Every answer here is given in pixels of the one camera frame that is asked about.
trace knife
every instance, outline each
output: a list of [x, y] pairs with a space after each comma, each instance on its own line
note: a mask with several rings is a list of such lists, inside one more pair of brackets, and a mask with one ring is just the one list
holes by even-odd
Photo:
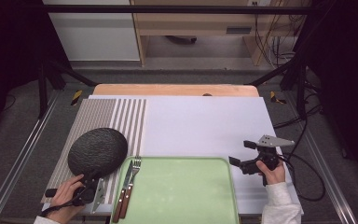
[[123, 204], [124, 195], [126, 194], [126, 189], [128, 185], [130, 184], [130, 177], [131, 177], [131, 171], [132, 171], [132, 161], [130, 162], [129, 168], [126, 173], [126, 177], [124, 179], [123, 187], [121, 188], [120, 196], [118, 197], [118, 202], [116, 205], [115, 214], [113, 215], [113, 222], [118, 223], [121, 205]]

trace striped placemat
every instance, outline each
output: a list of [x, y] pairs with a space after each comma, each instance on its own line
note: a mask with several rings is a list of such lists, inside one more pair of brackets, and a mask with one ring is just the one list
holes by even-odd
[[[61, 157], [57, 162], [47, 189], [56, 189], [63, 181], [74, 176], [68, 167], [68, 153], [75, 140], [83, 133], [97, 128], [120, 131], [129, 144], [128, 156], [139, 155], [146, 111], [146, 99], [84, 99], [69, 132]], [[112, 204], [116, 197], [119, 169], [104, 181], [106, 195], [103, 203]], [[50, 198], [43, 196], [42, 203]]]

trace textured black bowl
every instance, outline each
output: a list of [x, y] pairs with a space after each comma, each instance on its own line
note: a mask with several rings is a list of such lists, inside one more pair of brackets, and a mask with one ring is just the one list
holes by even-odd
[[126, 159], [128, 143], [124, 135], [110, 128], [99, 128], [81, 135], [68, 154], [68, 166], [74, 175], [100, 172], [112, 174]]

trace white sleeve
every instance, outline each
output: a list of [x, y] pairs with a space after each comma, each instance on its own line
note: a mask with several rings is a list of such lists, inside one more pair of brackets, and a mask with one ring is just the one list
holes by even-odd
[[266, 185], [268, 204], [264, 207], [261, 223], [299, 224], [301, 205], [292, 202], [285, 182]]
[[45, 217], [36, 217], [36, 219], [34, 220], [34, 224], [60, 224], [60, 223]]

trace green tray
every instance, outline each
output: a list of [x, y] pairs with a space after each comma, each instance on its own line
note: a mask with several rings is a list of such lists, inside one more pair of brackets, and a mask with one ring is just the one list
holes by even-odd
[[[121, 166], [117, 192], [131, 159]], [[127, 215], [118, 223], [238, 224], [228, 162], [222, 158], [142, 157]]]

